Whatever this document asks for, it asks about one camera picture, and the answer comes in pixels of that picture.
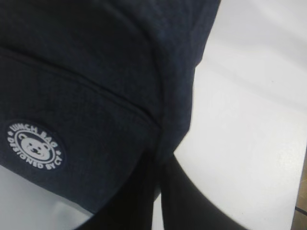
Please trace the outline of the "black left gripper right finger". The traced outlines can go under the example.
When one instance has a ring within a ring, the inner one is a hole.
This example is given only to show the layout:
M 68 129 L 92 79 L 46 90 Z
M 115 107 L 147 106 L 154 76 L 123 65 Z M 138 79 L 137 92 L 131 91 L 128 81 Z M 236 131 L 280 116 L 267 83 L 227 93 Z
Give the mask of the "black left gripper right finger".
M 245 230 L 194 185 L 173 156 L 161 166 L 165 230 Z

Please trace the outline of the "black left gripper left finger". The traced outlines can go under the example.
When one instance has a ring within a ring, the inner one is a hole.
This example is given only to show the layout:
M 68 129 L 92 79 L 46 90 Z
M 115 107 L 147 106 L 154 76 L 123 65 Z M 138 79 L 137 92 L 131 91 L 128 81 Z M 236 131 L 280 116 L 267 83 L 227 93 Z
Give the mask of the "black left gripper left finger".
M 154 201 L 161 193 L 153 155 L 141 156 L 121 189 L 79 230 L 150 230 Z

